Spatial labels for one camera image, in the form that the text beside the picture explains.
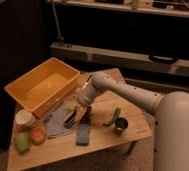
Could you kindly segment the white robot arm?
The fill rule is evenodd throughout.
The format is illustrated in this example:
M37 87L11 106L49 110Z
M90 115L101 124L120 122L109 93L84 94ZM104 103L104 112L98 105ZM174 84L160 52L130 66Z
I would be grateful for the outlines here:
M189 171L189 93L163 95L118 82L99 71L92 73L80 89L78 102L90 106L105 91L116 93L155 117L154 171Z

